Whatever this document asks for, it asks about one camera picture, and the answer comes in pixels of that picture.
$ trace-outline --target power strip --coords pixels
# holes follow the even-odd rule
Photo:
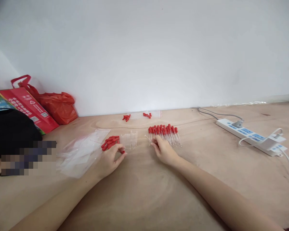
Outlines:
[[[222,127],[223,129],[231,132],[233,135],[239,137],[240,139],[243,139],[243,138],[247,138],[247,137],[250,137],[250,139],[246,139],[244,140],[245,142],[253,145],[254,147],[258,148],[259,150],[263,151],[264,153],[268,154],[269,156],[279,156],[279,157],[282,157],[283,154],[282,152],[280,151],[283,150],[283,151],[286,151],[287,148],[285,146],[282,146],[282,145],[278,145],[278,146],[273,146],[270,150],[265,150],[263,149],[262,147],[259,147],[257,145],[257,143],[259,141],[261,141],[262,139],[264,139],[265,137],[247,129],[247,128],[236,128],[234,126],[232,126],[233,122],[230,121],[230,120],[227,120],[227,119],[220,119],[220,120],[217,120],[216,124],[220,127]]]

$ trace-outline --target left hand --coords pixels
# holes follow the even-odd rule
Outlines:
[[[123,144],[115,144],[109,150],[102,152],[96,162],[87,171],[86,175],[90,175],[90,177],[97,177],[99,180],[110,175],[124,160],[127,154],[126,152],[115,160],[116,153],[118,151],[123,152],[124,149],[125,147]]]

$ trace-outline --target white power strip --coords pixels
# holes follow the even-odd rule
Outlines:
[[[270,150],[265,150],[262,147],[258,146],[257,143],[265,139],[265,137],[247,129],[247,128],[236,128],[232,126],[233,122],[227,119],[220,119],[217,120],[216,124],[223,129],[231,132],[233,135],[239,137],[240,139],[250,137],[250,139],[245,139],[244,141],[253,145],[254,147],[258,148],[259,150],[263,151],[264,153],[268,154],[269,156],[279,156],[282,157],[283,154],[281,150],[285,151],[287,148],[282,145],[273,146]]]

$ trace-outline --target hand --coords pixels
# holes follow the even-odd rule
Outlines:
[[[127,154],[124,149],[123,144],[115,144],[109,150],[102,152],[96,162],[87,171],[86,175],[89,175],[89,177],[97,177],[99,180],[110,175],[124,160]],[[115,155],[118,151],[123,154],[115,160]]]
[[[174,165],[179,159],[178,154],[172,149],[167,140],[163,140],[159,135],[152,139],[151,145],[154,147],[157,157],[167,165]]]

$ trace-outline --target black bag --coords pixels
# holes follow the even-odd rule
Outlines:
[[[34,122],[15,109],[0,109],[0,157],[19,155],[20,148],[33,148],[42,135]]]

